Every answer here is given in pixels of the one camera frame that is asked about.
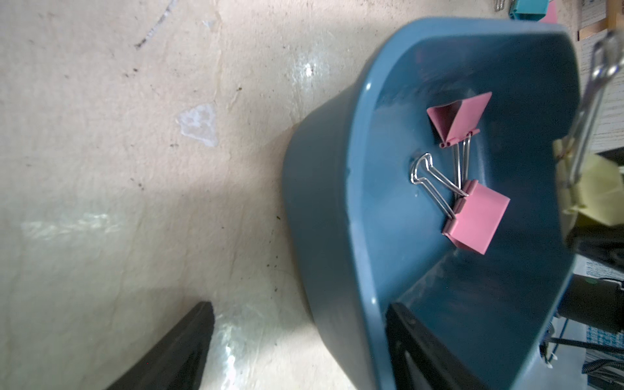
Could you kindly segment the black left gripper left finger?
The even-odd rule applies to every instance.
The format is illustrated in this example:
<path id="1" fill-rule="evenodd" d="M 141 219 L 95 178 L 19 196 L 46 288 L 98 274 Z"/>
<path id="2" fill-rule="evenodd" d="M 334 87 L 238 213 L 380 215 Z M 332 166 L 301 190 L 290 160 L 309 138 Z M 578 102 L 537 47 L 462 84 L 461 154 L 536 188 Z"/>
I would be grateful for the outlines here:
<path id="1" fill-rule="evenodd" d="M 110 389 L 199 389 L 215 314 L 210 302 L 198 302 L 174 328 Z"/>

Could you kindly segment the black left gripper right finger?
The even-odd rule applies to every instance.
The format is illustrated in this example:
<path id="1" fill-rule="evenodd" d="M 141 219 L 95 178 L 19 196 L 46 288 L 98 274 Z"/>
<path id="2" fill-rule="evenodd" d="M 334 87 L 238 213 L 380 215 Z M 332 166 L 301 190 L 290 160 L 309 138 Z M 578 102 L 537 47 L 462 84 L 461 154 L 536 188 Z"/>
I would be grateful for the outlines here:
<path id="1" fill-rule="evenodd" d="M 398 389 L 485 389 L 401 302 L 386 313 L 386 334 Z"/>

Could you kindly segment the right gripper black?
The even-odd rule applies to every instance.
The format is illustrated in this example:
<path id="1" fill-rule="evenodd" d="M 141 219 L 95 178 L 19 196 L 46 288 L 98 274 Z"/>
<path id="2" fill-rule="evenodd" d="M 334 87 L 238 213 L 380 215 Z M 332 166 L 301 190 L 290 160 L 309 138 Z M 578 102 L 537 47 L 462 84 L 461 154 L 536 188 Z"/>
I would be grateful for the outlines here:
<path id="1" fill-rule="evenodd" d="M 566 245 L 580 261 L 557 314 L 604 332 L 623 332 L 623 230 L 574 228 Z"/>

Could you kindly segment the yellow binder clip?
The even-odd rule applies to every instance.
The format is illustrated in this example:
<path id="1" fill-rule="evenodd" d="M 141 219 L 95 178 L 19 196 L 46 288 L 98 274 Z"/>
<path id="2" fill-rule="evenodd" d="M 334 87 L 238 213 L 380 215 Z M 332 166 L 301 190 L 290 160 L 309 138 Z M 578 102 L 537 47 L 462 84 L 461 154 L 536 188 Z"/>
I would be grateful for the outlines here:
<path id="1" fill-rule="evenodd" d="M 609 31 L 591 53 L 588 83 L 570 131 L 552 144 L 557 204 L 564 240 L 577 228 L 623 224 L 623 178 L 619 166 L 591 152 L 602 103 L 623 68 L 623 33 Z"/>

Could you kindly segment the pink binder clip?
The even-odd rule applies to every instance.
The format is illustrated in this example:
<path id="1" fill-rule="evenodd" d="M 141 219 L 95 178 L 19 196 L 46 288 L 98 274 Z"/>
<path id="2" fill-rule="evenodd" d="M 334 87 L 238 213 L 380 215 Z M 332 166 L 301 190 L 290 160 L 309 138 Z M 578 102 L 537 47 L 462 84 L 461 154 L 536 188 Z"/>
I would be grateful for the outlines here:
<path id="1" fill-rule="evenodd" d="M 427 115 L 440 138 L 440 148 L 453 151 L 454 183 L 463 189 L 468 181 L 471 141 L 492 98 L 492 92 L 427 108 Z"/>
<path id="2" fill-rule="evenodd" d="M 412 163 L 409 176 L 411 183 L 424 187 L 446 215 L 442 234 L 460 249 L 486 254 L 510 199 L 477 180 L 468 180 L 463 187 L 458 187 L 434 166 L 429 153 Z M 431 179 L 457 195 L 458 200 L 450 205 Z"/>

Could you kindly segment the teal plastic storage box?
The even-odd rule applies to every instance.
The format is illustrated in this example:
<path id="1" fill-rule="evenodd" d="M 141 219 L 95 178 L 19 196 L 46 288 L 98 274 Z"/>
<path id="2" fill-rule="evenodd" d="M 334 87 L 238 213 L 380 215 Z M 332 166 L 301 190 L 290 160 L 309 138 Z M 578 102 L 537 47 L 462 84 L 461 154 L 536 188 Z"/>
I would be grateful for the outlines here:
<path id="1" fill-rule="evenodd" d="M 575 116 L 578 77 L 559 24 L 418 19 L 292 135 L 282 193 L 298 268 L 323 343 L 357 388 L 395 388 L 393 303 L 488 388 L 518 386 L 575 263 L 552 143 Z M 452 175 L 427 109 L 483 93 L 469 174 L 510 204 L 478 254 L 443 235 L 444 213 L 409 169 L 430 153 Z"/>

